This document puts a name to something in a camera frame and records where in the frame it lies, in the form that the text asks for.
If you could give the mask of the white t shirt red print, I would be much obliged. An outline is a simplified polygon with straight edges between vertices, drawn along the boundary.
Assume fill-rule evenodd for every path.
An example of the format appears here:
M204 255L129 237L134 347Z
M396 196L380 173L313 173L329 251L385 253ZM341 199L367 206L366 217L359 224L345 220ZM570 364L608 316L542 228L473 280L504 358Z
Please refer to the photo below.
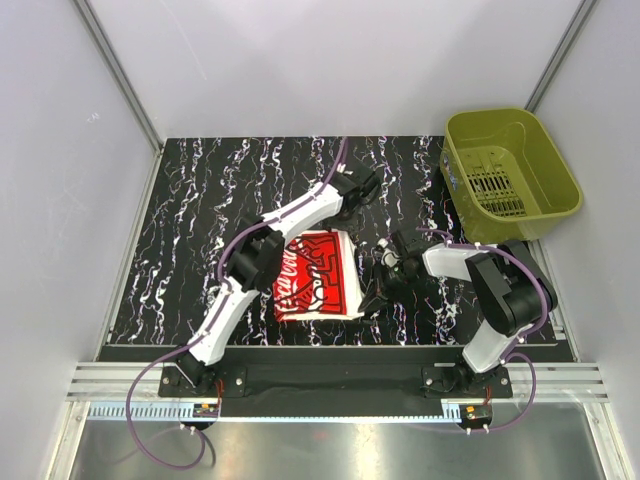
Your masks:
M272 291L279 322L361 317L363 293L349 234L317 230L294 238L283 252Z

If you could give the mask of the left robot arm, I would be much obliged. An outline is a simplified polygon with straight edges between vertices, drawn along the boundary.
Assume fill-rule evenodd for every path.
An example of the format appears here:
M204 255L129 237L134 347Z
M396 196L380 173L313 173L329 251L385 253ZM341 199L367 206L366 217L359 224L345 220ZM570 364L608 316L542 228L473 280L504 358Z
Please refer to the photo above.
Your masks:
M280 274L285 247L327 219L350 219L372 202L380 187L380 178L369 167L336 168L327 180L283 207L241 218L218 263L219 291L199 329L174 357L181 384L190 393L203 396L214 388L213 366L224 356L247 308Z

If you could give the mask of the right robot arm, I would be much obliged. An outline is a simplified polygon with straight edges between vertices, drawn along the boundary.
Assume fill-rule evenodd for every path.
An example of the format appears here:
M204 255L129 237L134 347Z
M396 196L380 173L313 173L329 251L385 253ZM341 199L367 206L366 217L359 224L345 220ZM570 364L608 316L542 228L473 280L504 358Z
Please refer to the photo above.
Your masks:
M457 362L426 385L438 393L480 394L558 304L552 283L520 240L463 245L445 231L418 228L394 232L376 250L372 283L359 306L362 313L397 302L402 290L428 276L473 286L484 319Z

